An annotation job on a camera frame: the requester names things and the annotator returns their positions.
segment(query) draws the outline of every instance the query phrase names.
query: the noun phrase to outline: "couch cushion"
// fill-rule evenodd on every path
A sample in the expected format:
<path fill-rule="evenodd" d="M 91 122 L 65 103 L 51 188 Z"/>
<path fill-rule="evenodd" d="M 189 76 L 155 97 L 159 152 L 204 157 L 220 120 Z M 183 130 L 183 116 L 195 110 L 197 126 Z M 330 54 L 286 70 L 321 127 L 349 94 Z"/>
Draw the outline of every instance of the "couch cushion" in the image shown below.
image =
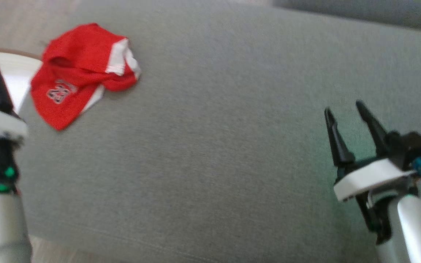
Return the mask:
<path fill-rule="evenodd" d="M 214 0 L 83 1 L 143 74 L 62 132 L 30 98 L 30 233 L 131 262 L 374 262 L 339 203 L 323 110 L 374 154 L 354 101 L 421 133 L 421 32 Z"/>

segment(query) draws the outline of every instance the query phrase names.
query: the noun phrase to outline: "gray couch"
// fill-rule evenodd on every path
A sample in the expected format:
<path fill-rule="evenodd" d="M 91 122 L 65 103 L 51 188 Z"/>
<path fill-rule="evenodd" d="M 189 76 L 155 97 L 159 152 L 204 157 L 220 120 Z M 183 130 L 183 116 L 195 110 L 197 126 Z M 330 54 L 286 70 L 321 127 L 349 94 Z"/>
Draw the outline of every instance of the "gray couch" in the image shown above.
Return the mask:
<path fill-rule="evenodd" d="M 421 32 L 213 0 L 84 1 L 87 22 L 130 37 L 142 78 L 62 132 L 25 101 L 30 233 L 135 263 L 376 260 L 323 109 L 359 158 L 356 99 L 421 133 Z"/>
<path fill-rule="evenodd" d="M 421 0 L 273 0 L 271 4 L 421 29 Z"/>

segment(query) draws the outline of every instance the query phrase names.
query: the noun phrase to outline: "red cloth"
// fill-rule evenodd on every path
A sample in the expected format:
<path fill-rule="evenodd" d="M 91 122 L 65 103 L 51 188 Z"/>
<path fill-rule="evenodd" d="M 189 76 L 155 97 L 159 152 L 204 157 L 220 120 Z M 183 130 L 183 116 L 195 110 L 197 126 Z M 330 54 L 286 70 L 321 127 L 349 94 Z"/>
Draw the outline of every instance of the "red cloth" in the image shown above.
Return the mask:
<path fill-rule="evenodd" d="M 30 94 L 40 116 L 56 130 L 80 115 L 99 85 L 122 91 L 140 73 L 128 39 L 97 24 L 80 25 L 51 41 L 42 62 Z"/>

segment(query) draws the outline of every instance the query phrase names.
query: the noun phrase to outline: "green led light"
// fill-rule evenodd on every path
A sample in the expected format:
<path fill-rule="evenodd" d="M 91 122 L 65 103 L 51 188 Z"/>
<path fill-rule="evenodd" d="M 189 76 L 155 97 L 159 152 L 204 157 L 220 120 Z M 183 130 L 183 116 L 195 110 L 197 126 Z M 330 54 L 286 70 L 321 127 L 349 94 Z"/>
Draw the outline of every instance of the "green led light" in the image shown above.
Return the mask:
<path fill-rule="evenodd" d="M 7 190 L 9 190 L 9 188 L 7 186 L 5 186 L 3 184 L 0 184 L 0 192 L 5 192 Z"/>
<path fill-rule="evenodd" d="M 6 171 L 4 172 L 4 174 L 8 177 L 11 178 L 15 175 L 15 170 L 12 167 L 9 167 L 6 169 Z"/>

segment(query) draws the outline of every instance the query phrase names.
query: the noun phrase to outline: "white stripe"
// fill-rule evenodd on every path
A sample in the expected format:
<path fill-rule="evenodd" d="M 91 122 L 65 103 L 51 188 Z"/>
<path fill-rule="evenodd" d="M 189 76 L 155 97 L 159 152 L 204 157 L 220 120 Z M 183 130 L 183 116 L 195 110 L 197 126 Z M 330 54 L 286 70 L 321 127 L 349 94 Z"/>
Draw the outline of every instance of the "white stripe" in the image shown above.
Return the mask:
<path fill-rule="evenodd" d="M 126 60 L 129 68 L 133 71 L 134 77 L 136 77 L 136 80 L 138 80 L 139 76 L 141 75 L 141 69 L 139 68 L 139 64 L 137 63 L 137 60 L 134 59 L 134 55 L 129 48 L 126 49 L 124 59 Z"/>
<path fill-rule="evenodd" d="M 80 113 L 82 114 L 90 107 L 94 106 L 94 104 L 97 103 L 103 97 L 103 93 L 105 93 L 105 86 L 100 84 L 97 86 L 95 92 L 92 94 L 92 97 L 90 97 L 90 100 L 87 102 L 87 104 L 84 106 Z"/>
<path fill-rule="evenodd" d="M 105 73 L 115 73 L 118 76 L 124 74 L 124 50 L 128 48 L 128 39 L 124 38 L 111 46 L 110 58 L 108 59 Z"/>

